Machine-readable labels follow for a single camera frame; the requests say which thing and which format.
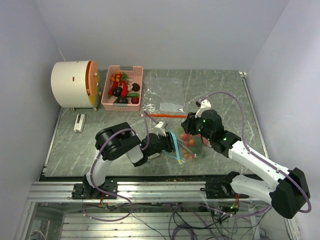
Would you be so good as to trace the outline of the orange cherry tomato cluster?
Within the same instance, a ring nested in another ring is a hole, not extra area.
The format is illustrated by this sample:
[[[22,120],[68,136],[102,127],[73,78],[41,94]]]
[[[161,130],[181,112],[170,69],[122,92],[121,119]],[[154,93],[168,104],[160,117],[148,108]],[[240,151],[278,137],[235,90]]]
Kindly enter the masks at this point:
[[[120,72],[120,71],[114,73],[114,74],[110,77],[110,80],[111,80],[112,82],[117,82],[117,83],[120,83],[120,82],[128,82],[130,79],[131,79],[131,77],[129,77],[126,73]]]

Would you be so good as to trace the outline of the orange zip bag with vegetables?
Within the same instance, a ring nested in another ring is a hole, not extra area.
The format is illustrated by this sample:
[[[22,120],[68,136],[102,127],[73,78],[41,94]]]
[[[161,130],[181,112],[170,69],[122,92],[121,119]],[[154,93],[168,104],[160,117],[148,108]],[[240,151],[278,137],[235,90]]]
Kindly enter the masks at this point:
[[[149,114],[186,114],[187,85],[187,80],[177,77],[145,77],[140,110]]]

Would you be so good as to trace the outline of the dark purple fake plum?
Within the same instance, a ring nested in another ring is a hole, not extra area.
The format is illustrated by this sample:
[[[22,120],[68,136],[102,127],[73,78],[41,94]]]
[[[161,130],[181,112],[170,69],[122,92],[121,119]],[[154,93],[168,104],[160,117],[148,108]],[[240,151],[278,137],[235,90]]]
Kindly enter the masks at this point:
[[[126,97],[117,97],[116,100],[113,102],[114,104],[128,104],[128,99]]]

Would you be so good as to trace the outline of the blue zip bag with strawberries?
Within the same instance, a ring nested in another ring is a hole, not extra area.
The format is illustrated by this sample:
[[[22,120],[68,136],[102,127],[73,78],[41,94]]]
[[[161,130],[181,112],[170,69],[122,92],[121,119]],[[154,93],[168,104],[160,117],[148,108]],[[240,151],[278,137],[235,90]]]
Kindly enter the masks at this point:
[[[184,132],[181,126],[172,130],[166,130],[173,141],[173,151],[164,154],[170,159],[174,159],[179,165],[189,161],[201,160],[213,153],[210,143],[204,137],[191,135]]]

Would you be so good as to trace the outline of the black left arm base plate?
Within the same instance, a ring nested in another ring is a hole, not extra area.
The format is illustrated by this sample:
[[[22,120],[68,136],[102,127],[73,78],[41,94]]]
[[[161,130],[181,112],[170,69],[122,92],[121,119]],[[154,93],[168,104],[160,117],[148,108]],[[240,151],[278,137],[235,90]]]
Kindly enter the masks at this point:
[[[117,198],[112,195],[118,193],[118,184],[113,180],[106,180],[99,188],[108,193],[103,193],[93,188],[90,184],[77,183],[73,186],[71,198],[73,200],[98,200],[102,197],[107,200],[114,200]]]

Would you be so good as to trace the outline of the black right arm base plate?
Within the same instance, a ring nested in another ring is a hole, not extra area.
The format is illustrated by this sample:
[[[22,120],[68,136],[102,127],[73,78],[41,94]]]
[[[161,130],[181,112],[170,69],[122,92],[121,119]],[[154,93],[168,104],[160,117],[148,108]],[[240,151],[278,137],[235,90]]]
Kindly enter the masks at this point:
[[[245,194],[237,194],[231,187],[223,182],[206,182],[204,187],[199,189],[204,192],[207,199],[247,199],[249,196]]]

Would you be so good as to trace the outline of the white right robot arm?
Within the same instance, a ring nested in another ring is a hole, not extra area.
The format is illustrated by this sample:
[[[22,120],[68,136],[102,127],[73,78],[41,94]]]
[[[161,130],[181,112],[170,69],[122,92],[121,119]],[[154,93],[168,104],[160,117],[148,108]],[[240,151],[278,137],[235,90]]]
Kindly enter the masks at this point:
[[[310,199],[306,176],[299,168],[281,166],[252,148],[236,134],[225,130],[222,119],[213,110],[201,116],[190,112],[181,123],[184,132],[209,141],[213,150],[247,167],[259,178],[253,179],[232,171],[221,181],[220,192],[226,198],[247,195],[270,204],[282,217],[292,219]]]

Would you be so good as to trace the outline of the dark red fake fruit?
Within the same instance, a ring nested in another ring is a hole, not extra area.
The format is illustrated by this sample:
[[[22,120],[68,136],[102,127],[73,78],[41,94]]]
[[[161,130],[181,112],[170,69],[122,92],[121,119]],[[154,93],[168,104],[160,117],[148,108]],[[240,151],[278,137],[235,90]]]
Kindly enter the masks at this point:
[[[140,91],[140,85],[137,84],[137,83],[133,83],[132,86],[131,86],[131,90],[134,91],[134,92],[139,92]]]

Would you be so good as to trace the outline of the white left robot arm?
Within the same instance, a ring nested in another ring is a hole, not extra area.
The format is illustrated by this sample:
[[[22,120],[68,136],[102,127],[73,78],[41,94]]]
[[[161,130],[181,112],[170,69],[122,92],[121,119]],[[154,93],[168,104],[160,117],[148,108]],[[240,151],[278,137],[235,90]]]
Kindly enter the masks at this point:
[[[178,141],[175,135],[165,131],[161,122],[156,128],[158,134],[148,133],[143,140],[139,139],[128,122],[99,131],[95,136],[97,156],[83,180],[84,195],[91,199],[101,195],[111,162],[122,155],[126,155],[135,167],[139,167],[155,154],[177,153]]]

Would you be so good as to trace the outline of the red fake chili pepper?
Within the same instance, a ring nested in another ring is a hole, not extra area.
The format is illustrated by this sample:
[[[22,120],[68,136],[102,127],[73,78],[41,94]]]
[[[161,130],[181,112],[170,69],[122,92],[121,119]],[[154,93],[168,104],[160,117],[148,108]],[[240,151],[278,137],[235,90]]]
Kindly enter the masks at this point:
[[[116,88],[117,86],[118,86],[118,82],[113,81],[113,83],[108,91],[108,98],[110,98],[113,95],[113,89]]]

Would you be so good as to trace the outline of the pink perforated plastic basket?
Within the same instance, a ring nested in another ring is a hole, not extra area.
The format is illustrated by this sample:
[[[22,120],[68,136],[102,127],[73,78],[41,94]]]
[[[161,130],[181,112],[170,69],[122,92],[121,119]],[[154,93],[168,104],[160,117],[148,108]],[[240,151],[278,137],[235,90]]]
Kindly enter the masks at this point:
[[[105,110],[140,111],[143,73],[141,66],[109,66],[101,98]]]

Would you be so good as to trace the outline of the green fake chili pepper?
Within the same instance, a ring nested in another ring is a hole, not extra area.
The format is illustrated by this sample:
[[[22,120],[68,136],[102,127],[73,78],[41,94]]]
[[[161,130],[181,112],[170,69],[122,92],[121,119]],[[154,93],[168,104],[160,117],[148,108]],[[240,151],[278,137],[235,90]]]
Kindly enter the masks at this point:
[[[140,94],[136,92],[131,92],[126,95],[127,98],[139,98]]]

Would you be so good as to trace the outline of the dark fake eggplant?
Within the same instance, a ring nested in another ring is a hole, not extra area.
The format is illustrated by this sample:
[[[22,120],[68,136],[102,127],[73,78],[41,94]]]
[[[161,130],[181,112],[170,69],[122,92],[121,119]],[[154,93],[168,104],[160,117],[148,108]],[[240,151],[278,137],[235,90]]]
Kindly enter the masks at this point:
[[[120,97],[122,95],[122,87],[117,86],[115,88],[112,89],[112,96],[114,97]]]

